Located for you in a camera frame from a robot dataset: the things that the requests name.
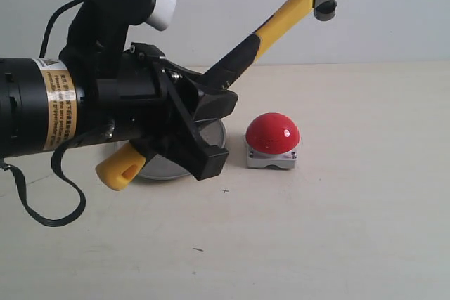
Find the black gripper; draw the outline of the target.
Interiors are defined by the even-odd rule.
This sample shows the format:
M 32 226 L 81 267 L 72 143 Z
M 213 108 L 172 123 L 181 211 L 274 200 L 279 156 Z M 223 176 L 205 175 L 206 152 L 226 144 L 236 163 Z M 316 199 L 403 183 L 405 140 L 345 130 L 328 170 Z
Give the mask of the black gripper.
M 131 141 L 136 151 L 150 161 L 160 155 L 180 163 L 186 150 L 171 138 L 140 138 L 155 131 L 169 117 L 168 74 L 181 102 L 195 121 L 229 116 L 238 95 L 228 89 L 214 89 L 200 83 L 202 74 L 165 58 L 155 46 L 134 44 L 112 60 L 104 51 L 82 53 L 70 48 L 60 52 L 77 96 L 72 113 L 76 127 L 59 150 L 100 143 Z

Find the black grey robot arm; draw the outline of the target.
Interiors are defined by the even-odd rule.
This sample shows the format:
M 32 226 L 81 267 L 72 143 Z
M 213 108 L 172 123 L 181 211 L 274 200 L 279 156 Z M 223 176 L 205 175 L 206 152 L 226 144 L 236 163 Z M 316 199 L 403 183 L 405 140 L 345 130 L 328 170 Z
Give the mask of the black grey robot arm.
M 1 60 L 1 156 L 122 142 L 97 168 L 106 183 L 137 175 L 162 156 L 198 180 L 218 176 L 228 157 L 200 132 L 230 115 L 237 95 L 202 82 L 157 47 L 135 43 L 111 78 L 99 54 L 66 51 L 62 60 Z

